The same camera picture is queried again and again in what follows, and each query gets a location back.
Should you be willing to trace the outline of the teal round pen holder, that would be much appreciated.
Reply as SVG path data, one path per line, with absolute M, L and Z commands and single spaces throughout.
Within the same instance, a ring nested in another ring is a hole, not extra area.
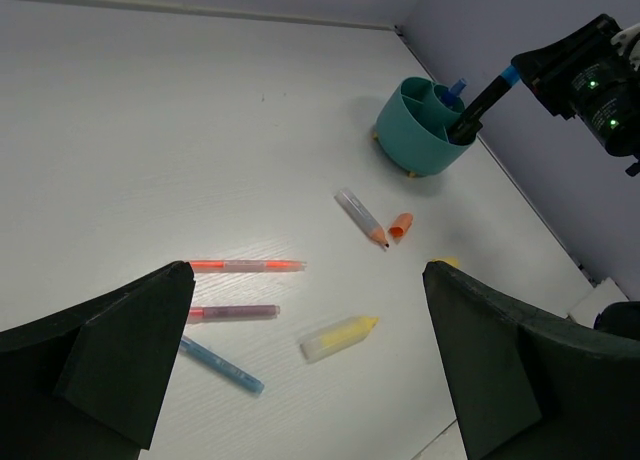
M 379 113 L 373 136 L 401 169 L 417 177 L 433 176 L 465 153 L 470 143 L 450 141 L 447 129 L 465 110 L 457 96 L 442 100 L 448 88 L 422 77 L 404 79 Z

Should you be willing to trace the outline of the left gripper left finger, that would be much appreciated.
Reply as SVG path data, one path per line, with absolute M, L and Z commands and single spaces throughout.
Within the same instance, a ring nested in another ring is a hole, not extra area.
M 4 459 L 136 459 L 150 448 L 195 289 L 170 263 L 1 334 Z

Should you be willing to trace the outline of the orange marker cap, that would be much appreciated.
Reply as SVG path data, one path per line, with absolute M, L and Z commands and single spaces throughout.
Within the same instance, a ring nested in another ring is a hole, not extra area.
M 388 232 L 393 239 L 403 238 L 413 223 L 413 215 L 409 212 L 401 213 L 390 225 Z

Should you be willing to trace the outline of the yellow marker cap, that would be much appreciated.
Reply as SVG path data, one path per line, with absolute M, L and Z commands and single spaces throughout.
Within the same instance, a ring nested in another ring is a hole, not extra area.
M 441 258 L 434 258 L 432 259 L 432 262 L 443 262 L 446 263 L 454 268 L 459 268 L 460 267 L 460 262 L 459 259 L 456 257 L 441 257 Z

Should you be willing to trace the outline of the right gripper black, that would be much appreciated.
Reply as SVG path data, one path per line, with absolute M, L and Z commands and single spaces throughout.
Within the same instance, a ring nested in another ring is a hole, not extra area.
M 639 26 L 601 14 L 511 65 L 553 116 L 579 117 L 613 157 L 639 157 Z

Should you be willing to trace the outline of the yellow translucent marker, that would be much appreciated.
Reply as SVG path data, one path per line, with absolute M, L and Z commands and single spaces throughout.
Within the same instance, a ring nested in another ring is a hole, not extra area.
M 309 363 L 316 363 L 364 341 L 378 324 L 378 317 L 350 317 L 310 334 L 300 341 Z

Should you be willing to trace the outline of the thin blue pen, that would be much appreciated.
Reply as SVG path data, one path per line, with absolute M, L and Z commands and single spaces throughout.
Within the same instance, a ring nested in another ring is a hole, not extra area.
M 181 337 L 180 349 L 193 360 L 213 370 L 245 391 L 254 395 L 260 395 L 263 392 L 264 384 L 260 380 L 187 336 Z

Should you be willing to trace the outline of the thin pink purple pen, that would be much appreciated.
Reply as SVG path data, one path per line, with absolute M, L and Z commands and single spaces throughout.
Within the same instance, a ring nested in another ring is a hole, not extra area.
M 190 323 L 267 320 L 278 317 L 277 305 L 202 306 L 189 310 Z

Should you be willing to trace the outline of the blue black highlighter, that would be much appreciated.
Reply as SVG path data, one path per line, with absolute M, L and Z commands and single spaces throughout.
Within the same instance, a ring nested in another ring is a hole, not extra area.
M 492 108 L 520 80 L 512 65 L 496 77 L 464 110 L 458 120 L 447 130 L 450 144 L 471 144 L 482 129 L 482 116 Z

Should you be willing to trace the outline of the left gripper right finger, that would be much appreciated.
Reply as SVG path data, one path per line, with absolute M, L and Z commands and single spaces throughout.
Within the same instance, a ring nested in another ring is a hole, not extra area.
M 638 457 L 637 303 L 585 327 L 442 261 L 423 283 L 468 458 Z

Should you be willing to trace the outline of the grey marker orange tip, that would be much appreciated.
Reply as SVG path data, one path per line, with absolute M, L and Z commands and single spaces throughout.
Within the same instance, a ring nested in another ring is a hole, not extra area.
M 369 240 L 383 249 L 390 247 L 381 224 L 350 189 L 339 190 L 334 199 Z

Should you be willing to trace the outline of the thin orange pen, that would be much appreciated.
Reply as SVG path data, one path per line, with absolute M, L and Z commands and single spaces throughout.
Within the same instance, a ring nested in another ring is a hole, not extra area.
M 307 264 L 295 260 L 190 260 L 195 273 L 299 272 Z

